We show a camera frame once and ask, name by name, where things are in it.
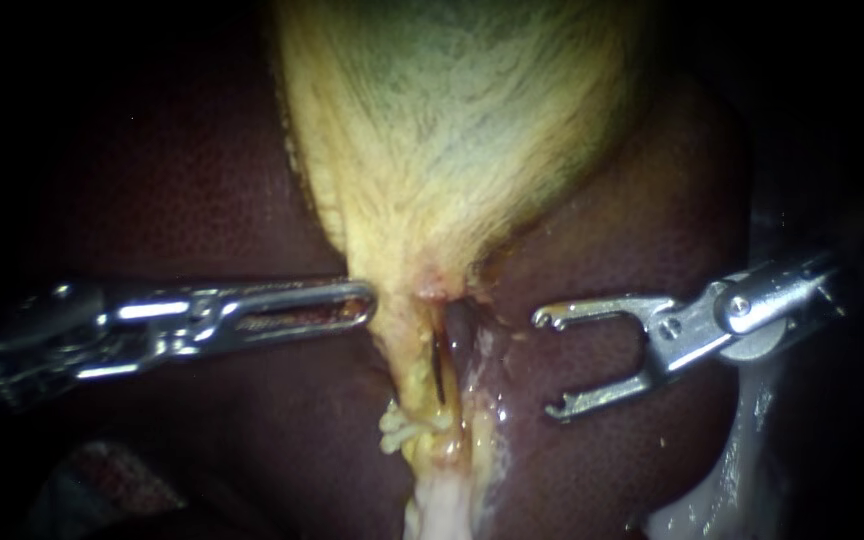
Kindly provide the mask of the right arm instrument jaw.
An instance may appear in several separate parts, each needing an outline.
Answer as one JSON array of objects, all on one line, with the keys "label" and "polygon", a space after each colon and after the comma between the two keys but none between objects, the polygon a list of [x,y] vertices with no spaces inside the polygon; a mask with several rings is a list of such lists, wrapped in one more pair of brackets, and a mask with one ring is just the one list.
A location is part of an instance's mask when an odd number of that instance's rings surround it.
[{"label": "right arm instrument jaw", "polygon": [[594,389],[564,392],[556,403],[544,406],[544,413],[561,423],[568,423],[592,413],[642,398],[673,381],[667,373],[641,370],[639,373]]},{"label": "right arm instrument jaw", "polygon": [[661,295],[623,294],[619,296],[569,300],[536,309],[531,323],[536,328],[564,331],[570,326],[614,317],[631,317],[644,330],[659,313],[677,307],[678,302]]}]

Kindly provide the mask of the left arm instrument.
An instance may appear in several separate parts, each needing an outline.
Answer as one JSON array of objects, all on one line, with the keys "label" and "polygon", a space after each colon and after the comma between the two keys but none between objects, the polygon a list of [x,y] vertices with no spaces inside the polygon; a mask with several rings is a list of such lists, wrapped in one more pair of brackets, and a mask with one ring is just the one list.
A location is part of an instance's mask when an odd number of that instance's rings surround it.
[{"label": "left arm instrument", "polygon": [[215,332],[210,290],[66,281],[25,294],[0,310],[0,417],[196,355]]}]

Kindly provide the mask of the left arm instrument jaw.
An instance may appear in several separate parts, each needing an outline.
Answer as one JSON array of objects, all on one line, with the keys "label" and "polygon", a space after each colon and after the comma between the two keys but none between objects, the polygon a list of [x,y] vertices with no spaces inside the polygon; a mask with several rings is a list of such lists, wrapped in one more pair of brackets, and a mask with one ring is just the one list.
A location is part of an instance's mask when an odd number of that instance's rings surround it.
[{"label": "left arm instrument jaw", "polygon": [[340,334],[370,322],[377,305],[371,285],[345,278],[240,284],[219,293],[206,324],[206,352]]}]

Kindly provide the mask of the right arm instrument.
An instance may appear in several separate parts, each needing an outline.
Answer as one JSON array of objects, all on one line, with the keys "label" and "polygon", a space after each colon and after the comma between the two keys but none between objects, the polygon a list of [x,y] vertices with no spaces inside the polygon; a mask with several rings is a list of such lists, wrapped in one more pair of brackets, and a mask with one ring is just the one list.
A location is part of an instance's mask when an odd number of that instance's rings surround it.
[{"label": "right arm instrument", "polygon": [[707,360],[743,365],[844,309],[835,300],[840,261],[828,251],[767,261],[713,280],[692,301],[657,312],[646,326],[649,360],[680,377]]}]

